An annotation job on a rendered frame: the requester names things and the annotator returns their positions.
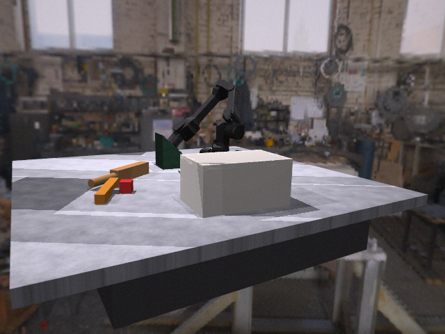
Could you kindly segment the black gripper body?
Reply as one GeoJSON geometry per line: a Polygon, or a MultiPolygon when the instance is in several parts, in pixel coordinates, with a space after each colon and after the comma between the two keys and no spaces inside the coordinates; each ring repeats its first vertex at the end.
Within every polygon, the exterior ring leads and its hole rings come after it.
{"type": "MultiPolygon", "coordinates": [[[[229,145],[229,138],[219,138],[216,137],[217,142],[222,142],[222,140],[225,140],[225,144],[229,145]]],[[[200,153],[208,153],[208,152],[212,152],[211,148],[202,148],[200,150],[200,153]]]]}

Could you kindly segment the orange bar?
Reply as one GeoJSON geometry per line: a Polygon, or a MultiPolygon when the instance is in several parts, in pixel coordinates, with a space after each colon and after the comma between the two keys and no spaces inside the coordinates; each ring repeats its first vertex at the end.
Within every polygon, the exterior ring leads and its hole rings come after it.
{"type": "Polygon", "coordinates": [[[107,182],[94,194],[95,205],[105,205],[113,195],[113,189],[119,187],[119,177],[110,177],[107,182]]]}

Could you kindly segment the red block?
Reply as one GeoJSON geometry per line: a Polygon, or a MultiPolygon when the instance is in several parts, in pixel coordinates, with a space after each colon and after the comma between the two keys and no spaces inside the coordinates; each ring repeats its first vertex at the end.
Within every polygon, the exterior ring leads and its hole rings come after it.
{"type": "Polygon", "coordinates": [[[132,193],[134,190],[133,180],[120,180],[119,190],[120,193],[132,193]]]}

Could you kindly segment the orange block with cylindrical handle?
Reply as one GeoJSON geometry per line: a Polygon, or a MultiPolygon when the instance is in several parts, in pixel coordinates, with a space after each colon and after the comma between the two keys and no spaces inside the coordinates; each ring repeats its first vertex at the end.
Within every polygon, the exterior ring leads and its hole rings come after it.
{"type": "Polygon", "coordinates": [[[110,169],[110,174],[88,180],[90,188],[103,185],[110,177],[119,177],[120,180],[131,180],[149,173],[149,162],[139,161],[126,166],[110,169]]]}

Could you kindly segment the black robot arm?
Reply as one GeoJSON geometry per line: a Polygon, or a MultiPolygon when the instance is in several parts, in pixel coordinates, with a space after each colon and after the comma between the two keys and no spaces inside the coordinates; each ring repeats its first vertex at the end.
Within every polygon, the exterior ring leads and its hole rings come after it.
{"type": "MultiPolygon", "coordinates": [[[[213,87],[211,96],[204,102],[204,104],[191,116],[185,118],[183,121],[173,125],[174,132],[168,140],[177,147],[183,140],[188,141],[200,130],[201,121],[221,100],[227,100],[227,108],[223,111],[223,119],[227,122],[217,120],[213,125],[216,125],[216,137],[232,138],[241,140],[244,135],[243,124],[240,124],[241,117],[238,112],[238,97],[240,92],[234,84],[228,81],[219,80],[213,87]]],[[[213,140],[212,152],[229,152],[229,145],[225,144],[225,140],[217,142],[213,140]]]]}

